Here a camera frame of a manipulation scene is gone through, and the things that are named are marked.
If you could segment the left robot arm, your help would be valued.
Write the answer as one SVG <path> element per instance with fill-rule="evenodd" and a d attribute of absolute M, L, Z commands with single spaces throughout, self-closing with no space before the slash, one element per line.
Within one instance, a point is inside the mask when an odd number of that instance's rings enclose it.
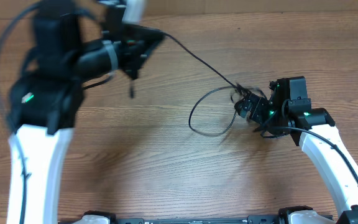
<path fill-rule="evenodd" d="M 56 223 L 63 162 L 85 90 L 110 81 L 117 70 L 136 80 L 164 38 L 139 22 L 145 1 L 103 1 L 101 37 L 81 38 L 87 12 L 73 1 L 40 1 L 35 11 L 35 46 L 9 93 L 12 129 L 8 223 Z"/>

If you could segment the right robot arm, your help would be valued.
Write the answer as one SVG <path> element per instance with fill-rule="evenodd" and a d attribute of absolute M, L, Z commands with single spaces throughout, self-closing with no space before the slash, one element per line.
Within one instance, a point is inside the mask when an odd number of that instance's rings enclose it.
<path fill-rule="evenodd" d="M 236 113 L 258 124 L 265 139 L 290 136 L 317 168 L 334 201 L 338 223 L 358 223 L 358 165 L 325 108 L 313 108 L 305 77 L 271 81 L 270 97 L 236 85 Z"/>

